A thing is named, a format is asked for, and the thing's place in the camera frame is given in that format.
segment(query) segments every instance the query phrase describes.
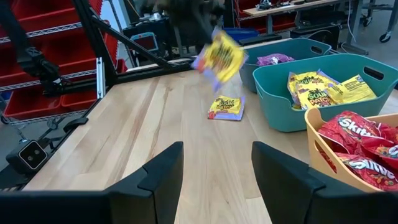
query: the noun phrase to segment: purple candy bag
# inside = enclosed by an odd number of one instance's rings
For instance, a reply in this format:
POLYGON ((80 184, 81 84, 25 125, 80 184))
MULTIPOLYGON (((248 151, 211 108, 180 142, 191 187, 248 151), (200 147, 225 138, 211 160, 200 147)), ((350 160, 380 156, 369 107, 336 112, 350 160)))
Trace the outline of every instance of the purple candy bag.
POLYGON ((257 59, 257 65, 259 66, 276 65, 278 63, 294 61, 294 58, 284 54, 270 54, 268 56, 258 57, 257 59))

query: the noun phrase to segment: red storage bin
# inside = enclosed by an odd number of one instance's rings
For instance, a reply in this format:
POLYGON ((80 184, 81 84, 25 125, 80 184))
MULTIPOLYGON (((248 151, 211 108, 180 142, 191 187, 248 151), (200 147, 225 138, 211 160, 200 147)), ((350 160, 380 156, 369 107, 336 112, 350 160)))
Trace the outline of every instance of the red storage bin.
POLYGON ((256 7, 256 4, 259 4, 259 0, 234 0, 234 10, 237 14, 239 14, 239 18, 249 17, 249 14, 243 12, 246 9, 252 9, 256 7))
MULTIPOLYGON (((274 31, 279 31, 295 27, 294 19, 295 19, 295 14, 293 13, 272 16, 272 23, 273 23, 272 29, 274 31)), ((255 28, 257 31, 263 34, 267 31, 266 24, 267 24, 267 17, 258 17, 258 18, 241 21, 240 27, 255 28)))
MULTIPOLYGON (((77 35, 53 40, 43 45, 43 54, 49 61, 59 65, 61 75, 96 68, 96 56, 90 41, 83 29, 80 30, 77 35)), ((104 35, 104 41, 113 62, 116 63, 118 41, 108 34, 104 35)))
MULTIPOLYGON (((61 75, 83 72, 96 68, 96 57, 82 28, 77 29, 78 33, 70 37, 64 37, 49 41, 42 46, 36 45, 45 58, 52 63, 59 65, 61 75)), ((104 35, 105 44, 109 50, 113 62, 116 62, 118 41, 108 34, 104 35)), ((0 86, 13 85, 37 80, 24 73, 17 64, 14 49, 9 47, 1 50, 0 54, 0 86)))
MULTIPOLYGON (((102 2, 103 0, 89 1, 98 14, 101 14, 102 2)), ((13 0, 11 8, 26 32, 80 21, 71 0, 13 0)), ((0 29, 0 37, 5 36, 5 31, 0 29)))
POLYGON ((16 53, 12 47, 1 49, 0 54, 0 86, 34 81, 35 78, 22 71, 16 60, 16 53))
POLYGON ((19 120, 39 118, 67 112, 61 106, 61 98, 48 98, 43 95, 43 88, 25 88, 12 92, 4 116, 19 120))
MULTIPOLYGON (((123 59, 119 59, 117 72, 121 73, 125 71, 127 71, 126 63, 123 59)), ((61 99, 61 105, 71 111, 79 111, 88 109, 96 100, 96 91, 89 90, 63 95, 61 99)))

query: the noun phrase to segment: wooden basket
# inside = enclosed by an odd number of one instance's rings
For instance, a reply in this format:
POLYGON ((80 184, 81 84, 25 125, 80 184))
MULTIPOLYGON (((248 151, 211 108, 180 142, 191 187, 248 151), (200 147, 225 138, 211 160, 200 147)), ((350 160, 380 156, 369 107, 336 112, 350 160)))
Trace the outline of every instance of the wooden basket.
MULTIPOLYGON (((372 116, 367 119, 380 123, 388 124, 392 127, 398 126, 398 114, 389 114, 383 116, 372 116)), ((308 148, 310 150, 310 166, 314 169, 346 184, 356 187, 364 192, 382 191, 377 187, 366 183, 354 173, 352 173, 337 157, 337 155, 328 146, 328 140, 323 139, 318 130, 325 124, 322 120, 320 111, 317 108, 305 112, 305 122, 307 124, 308 148)))

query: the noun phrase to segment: robotic arm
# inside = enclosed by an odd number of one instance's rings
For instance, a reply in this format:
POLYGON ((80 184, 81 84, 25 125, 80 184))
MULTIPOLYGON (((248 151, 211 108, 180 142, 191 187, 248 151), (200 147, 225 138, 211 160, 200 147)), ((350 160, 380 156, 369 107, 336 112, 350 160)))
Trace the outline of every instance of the robotic arm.
POLYGON ((68 82, 59 76, 58 65, 49 62, 43 53, 28 41, 26 32, 12 13, 8 0, 0 0, 0 24, 16 50, 18 64, 24 72, 37 77, 45 91, 56 91, 68 82))
POLYGON ((165 11, 173 25, 192 33, 203 44, 211 44, 215 21, 224 13, 222 0, 144 0, 140 11, 165 11))

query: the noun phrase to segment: workbench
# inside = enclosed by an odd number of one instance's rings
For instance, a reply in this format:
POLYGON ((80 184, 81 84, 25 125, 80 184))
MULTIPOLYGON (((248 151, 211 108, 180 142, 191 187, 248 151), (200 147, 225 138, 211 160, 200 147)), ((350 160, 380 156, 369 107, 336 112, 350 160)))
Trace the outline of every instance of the workbench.
POLYGON ((297 16, 295 19, 295 24, 297 26, 297 24, 299 23, 298 20, 300 19, 301 11, 313 9, 316 7, 345 3, 347 1, 350 1, 352 8, 352 13, 350 14, 351 17, 349 19, 349 27, 353 35, 351 35, 350 32, 348 32, 346 41, 343 42, 343 47, 344 49, 351 50, 359 54, 368 55, 369 52, 367 50, 362 49, 361 47, 357 46, 355 43, 355 40, 358 36, 358 28, 360 24, 359 22, 362 15, 361 10, 363 7, 363 0, 317 0, 312 2, 304 2, 304 0, 295 0, 292 1, 288 6, 271 8, 263 11, 258 11, 256 8, 246 9, 244 10, 244 12, 246 14, 249 14, 250 16, 242 18, 242 20, 252 19, 253 17, 266 17, 267 19, 266 20, 264 19, 264 22, 266 22, 267 33, 272 34, 273 33, 272 16, 274 15, 283 14, 287 12, 297 12, 297 16))
MULTIPOLYGON (((241 121, 207 119, 215 95, 194 70, 116 85, 24 190, 103 190, 183 141, 176 223, 271 223, 252 168, 252 142, 309 162, 307 132, 268 127, 257 95, 239 75, 220 94, 246 96, 241 121)), ((382 114, 397 108, 394 90, 382 114)))

